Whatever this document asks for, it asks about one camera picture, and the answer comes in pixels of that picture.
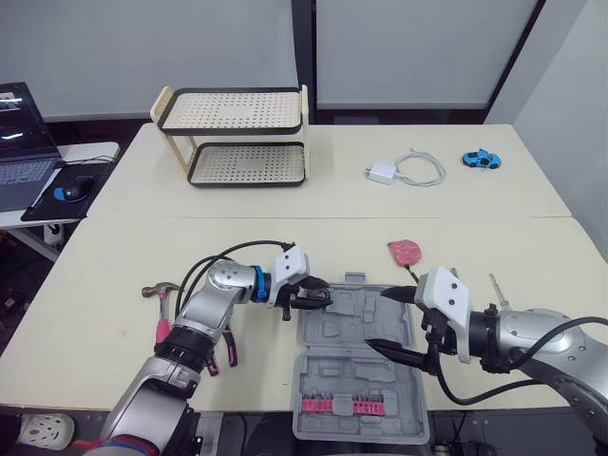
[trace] black mouse pad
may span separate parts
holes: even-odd
[[[66,166],[45,189],[42,196],[26,210],[21,220],[84,219],[86,211],[104,186],[114,166],[114,163],[71,164]],[[69,186],[71,182],[81,176],[95,179],[93,188],[91,188],[86,198],[68,202],[59,201],[53,197],[53,190],[56,187]]]

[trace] perforated tray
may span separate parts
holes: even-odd
[[[387,285],[361,283],[347,274],[332,284],[326,311],[302,311],[298,336],[310,349],[296,361],[293,431],[304,440],[423,445],[428,415],[420,372],[392,363],[365,343],[369,337],[413,345],[409,307],[380,293]],[[385,416],[302,411],[303,396],[384,397]]]
[[[297,87],[182,88],[159,118],[167,135],[287,135],[302,125]]]
[[[198,187],[299,185],[304,178],[301,142],[208,142],[188,173]]]

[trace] blue ring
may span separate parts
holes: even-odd
[[[266,293],[266,283],[264,280],[264,273],[262,272],[262,268],[259,266],[254,266],[257,275],[257,295],[256,302],[262,301],[268,297],[268,293]]]
[[[108,442],[103,442],[101,445],[97,446],[97,448],[104,448],[104,447],[129,448],[129,449],[134,449],[135,451],[140,452],[141,454],[143,454],[143,456],[150,456],[150,454],[145,449],[143,449],[141,446],[137,446],[135,444],[129,444],[128,442],[110,440]]]

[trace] laptop screen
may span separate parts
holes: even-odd
[[[0,84],[0,161],[49,153],[59,155],[28,86]]]

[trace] red pliers handle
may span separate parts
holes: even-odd
[[[228,363],[230,364],[230,367],[233,368],[238,365],[237,344],[235,343],[235,337],[233,336],[228,325],[226,325],[224,330],[221,332],[221,335],[226,341],[226,347],[228,348]],[[216,363],[213,356],[207,358],[207,369],[212,377],[219,374],[218,363]]]

